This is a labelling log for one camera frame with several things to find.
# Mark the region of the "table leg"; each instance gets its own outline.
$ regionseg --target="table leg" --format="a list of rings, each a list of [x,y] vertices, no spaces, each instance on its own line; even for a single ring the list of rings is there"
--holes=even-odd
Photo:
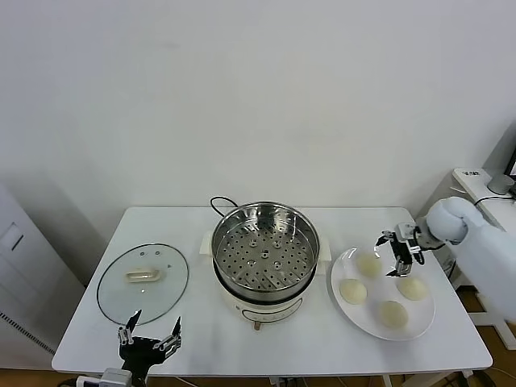
[[[516,350],[516,338],[514,338],[514,334],[510,330],[505,319],[489,304],[489,301],[482,296],[482,294],[477,294],[476,297],[484,307],[485,312],[469,313],[469,317],[473,321],[473,324],[477,327],[494,327],[506,348],[509,351]]]
[[[441,373],[418,373],[402,384],[402,387],[431,387],[453,371]]]
[[[281,379],[279,377],[270,377],[269,381],[274,387],[280,387]]]
[[[468,278],[461,273],[452,283],[451,286],[453,286],[453,289],[457,290],[460,286],[465,285],[468,283]]]
[[[393,387],[393,384],[390,382],[390,375],[382,375],[381,378],[384,380],[385,387]]]

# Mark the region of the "white wall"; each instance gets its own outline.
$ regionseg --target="white wall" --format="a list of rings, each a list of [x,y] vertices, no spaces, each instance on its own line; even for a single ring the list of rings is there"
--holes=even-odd
[[[128,206],[226,194],[416,212],[514,117],[515,12],[3,0],[0,179],[83,279]]]

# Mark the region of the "white cabinet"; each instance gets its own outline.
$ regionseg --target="white cabinet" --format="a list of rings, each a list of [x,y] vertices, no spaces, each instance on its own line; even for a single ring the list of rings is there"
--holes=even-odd
[[[0,368],[50,369],[84,286],[0,185]]]

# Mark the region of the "power cord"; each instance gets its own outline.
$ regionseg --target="power cord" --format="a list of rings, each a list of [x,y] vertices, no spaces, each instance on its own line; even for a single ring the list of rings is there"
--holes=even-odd
[[[187,380],[183,379],[182,377],[176,377],[176,379],[178,379],[179,381],[182,381],[186,385],[191,385],[192,387],[199,387],[198,385],[195,385],[194,383],[187,381]]]
[[[343,381],[340,377],[337,377],[337,379],[339,380],[341,385],[343,385],[344,387],[347,387],[347,384],[345,381]]]
[[[220,216],[222,216],[222,217],[224,217],[224,216],[226,216],[226,215],[225,215],[225,214],[223,214],[222,212],[220,212],[220,211],[217,209],[217,207],[215,207],[215,204],[213,204],[213,202],[214,202],[215,200],[219,200],[219,199],[220,199],[220,200],[225,200],[226,202],[231,203],[231,204],[232,204],[233,206],[235,206],[235,207],[238,207],[238,206],[239,206],[238,204],[236,204],[235,202],[233,202],[230,198],[226,198],[225,196],[213,196],[213,197],[210,199],[210,206],[211,206],[211,208],[213,208],[213,209],[215,210],[215,212],[216,212],[217,214],[219,214],[219,215],[220,215]]]
[[[455,270],[455,266],[457,266],[457,261],[453,261],[453,265],[451,266],[450,272],[448,273],[448,280],[452,278],[453,270]]]
[[[513,374],[511,374],[511,373],[508,373],[507,371],[504,371],[503,369],[499,369],[499,368],[496,368],[496,367],[491,367],[491,368],[487,368],[487,369],[488,369],[488,370],[489,370],[489,369],[494,369],[495,371],[501,372],[501,373],[503,373],[503,374],[507,375],[508,377],[511,377],[511,378],[513,378],[513,379],[515,379],[515,380],[516,380],[516,376],[514,376],[514,375],[513,375]]]
[[[499,196],[488,196],[487,198],[478,199],[473,205],[477,206],[480,202],[483,202],[484,200],[491,200],[491,199],[501,199],[501,200],[514,200],[514,198],[500,198]]]

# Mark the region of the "floor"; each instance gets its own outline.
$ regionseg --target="floor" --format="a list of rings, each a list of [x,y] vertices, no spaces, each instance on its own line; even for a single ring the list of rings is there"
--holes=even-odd
[[[469,312],[482,311],[480,303],[477,301],[473,291],[464,290],[459,292],[460,299]],[[511,327],[516,334],[516,326]],[[491,327],[479,327],[482,339],[486,343],[493,357],[493,367],[500,368],[516,376],[516,351],[507,351],[503,342],[498,337],[496,331]],[[516,380],[507,375],[488,369],[486,373],[492,378],[497,387],[515,387]],[[45,371],[19,371],[0,369],[0,387],[23,386],[23,387],[56,387],[69,375],[57,372]],[[383,387],[380,377],[343,377],[341,380],[347,387]],[[393,387],[399,387],[402,383],[402,376],[391,378]],[[270,387],[268,379],[255,378],[189,378],[189,382],[199,387]],[[446,381],[441,381],[435,387],[444,387]],[[308,387],[338,387],[342,386],[336,377],[310,377],[306,378]],[[457,381],[453,381],[451,386],[460,387]],[[471,387],[483,387],[475,377],[470,378]],[[148,387],[187,387],[188,385],[175,378],[151,378]],[[288,387],[306,387],[302,379],[289,381]]]

